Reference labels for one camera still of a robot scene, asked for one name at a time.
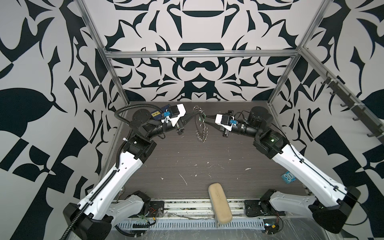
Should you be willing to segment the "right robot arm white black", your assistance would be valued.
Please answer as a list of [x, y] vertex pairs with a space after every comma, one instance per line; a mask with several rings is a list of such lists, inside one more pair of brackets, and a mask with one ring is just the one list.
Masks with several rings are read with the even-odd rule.
[[312, 193], [299, 196], [270, 189], [260, 199], [263, 206], [311, 218], [326, 231], [340, 233], [361, 192], [345, 187], [312, 164], [284, 135], [271, 128], [273, 120], [269, 111], [260, 106], [253, 107], [245, 120], [237, 120], [233, 111], [206, 116], [206, 123], [225, 137], [233, 133], [253, 138], [261, 154], [284, 167]]

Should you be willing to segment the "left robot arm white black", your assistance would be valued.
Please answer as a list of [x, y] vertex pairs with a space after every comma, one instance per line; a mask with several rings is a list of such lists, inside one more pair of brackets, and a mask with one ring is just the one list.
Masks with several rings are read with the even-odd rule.
[[196, 108], [187, 113], [183, 104], [163, 111], [152, 104], [123, 107], [115, 117], [130, 127], [131, 133], [118, 149], [115, 165], [97, 186], [78, 204], [69, 203], [63, 214], [68, 224], [62, 235], [65, 240], [74, 233], [81, 240], [104, 240], [117, 224], [134, 215], [145, 215], [151, 199], [137, 191], [125, 201], [113, 204], [115, 196], [129, 178], [145, 163], [157, 146], [154, 137], [165, 138], [165, 133], [176, 130], [179, 135], [193, 118], [202, 118]]

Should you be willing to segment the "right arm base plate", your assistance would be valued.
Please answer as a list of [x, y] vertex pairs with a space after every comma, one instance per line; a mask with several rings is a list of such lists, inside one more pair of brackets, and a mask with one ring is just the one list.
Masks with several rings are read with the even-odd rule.
[[276, 211], [268, 201], [245, 200], [245, 214], [249, 218], [262, 216], [285, 216], [285, 212]]

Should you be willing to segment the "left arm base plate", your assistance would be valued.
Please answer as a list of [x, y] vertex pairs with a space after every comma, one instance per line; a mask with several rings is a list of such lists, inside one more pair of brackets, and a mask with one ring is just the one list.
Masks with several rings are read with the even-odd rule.
[[165, 208], [164, 201], [150, 201], [145, 202], [142, 209], [138, 214], [133, 215], [133, 217], [145, 216], [145, 217], [156, 217], [158, 214], [163, 214]]

